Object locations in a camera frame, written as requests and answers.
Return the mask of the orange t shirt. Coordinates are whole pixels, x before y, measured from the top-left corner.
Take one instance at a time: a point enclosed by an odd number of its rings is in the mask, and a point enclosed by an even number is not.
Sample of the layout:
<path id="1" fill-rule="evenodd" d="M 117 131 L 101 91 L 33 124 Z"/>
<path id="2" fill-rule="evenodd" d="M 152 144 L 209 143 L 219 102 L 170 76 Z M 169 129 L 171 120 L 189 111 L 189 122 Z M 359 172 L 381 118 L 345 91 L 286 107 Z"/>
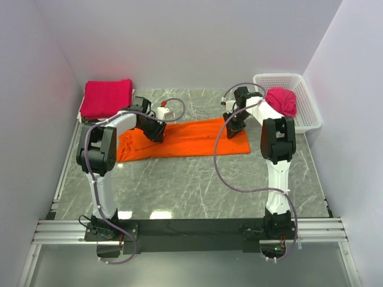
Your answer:
<path id="1" fill-rule="evenodd" d="M 163 142 L 149 140 L 140 129 L 124 132 L 119 137 L 117 162 L 147 158 L 212 156 L 223 118 L 168 124 Z"/>

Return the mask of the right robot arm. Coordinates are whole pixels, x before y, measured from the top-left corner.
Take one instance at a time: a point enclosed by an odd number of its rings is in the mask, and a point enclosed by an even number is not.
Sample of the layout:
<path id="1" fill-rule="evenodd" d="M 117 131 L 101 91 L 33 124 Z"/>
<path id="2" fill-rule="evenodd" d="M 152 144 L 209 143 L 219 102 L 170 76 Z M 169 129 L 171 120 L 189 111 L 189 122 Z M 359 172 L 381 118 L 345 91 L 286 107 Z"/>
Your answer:
<path id="1" fill-rule="evenodd" d="M 282 115 L 267 103 L 259 92 L 235 85 L 234 100 L 222 98 L 226 136 L 231 139 L 246 128 L 245 120 L 252 116 L 262 125 L 260 151 L 268 168 L 268 199 L 263 218 L 263 232 L 279 238 L 294 228 L 291 220 L 288 175 L 296 152 L 294 118 Z"/>

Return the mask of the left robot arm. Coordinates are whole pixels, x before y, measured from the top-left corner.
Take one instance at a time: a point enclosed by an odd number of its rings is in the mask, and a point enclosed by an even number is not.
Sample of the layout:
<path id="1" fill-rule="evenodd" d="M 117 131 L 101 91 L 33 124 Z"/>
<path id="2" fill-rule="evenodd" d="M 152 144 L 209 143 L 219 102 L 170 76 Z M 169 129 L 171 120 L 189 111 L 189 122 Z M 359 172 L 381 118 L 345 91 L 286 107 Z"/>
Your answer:
<path id="1" fill-rule="evenodd" d="M 118 210 L 111 195 L 110 171 L 117 161 L 118 137 L 128 130 L 139 130 L 153 143 L 164 139 L 166 120 L 172 112 L 163 101 L 156 109 L 144 97 L 136 97 L 128 107 L 98 123 L 86 123 L 81 131 L 76 162 L 86 174 L 93 200 L 89 231 L 106 238 L 118 233 Z"/>

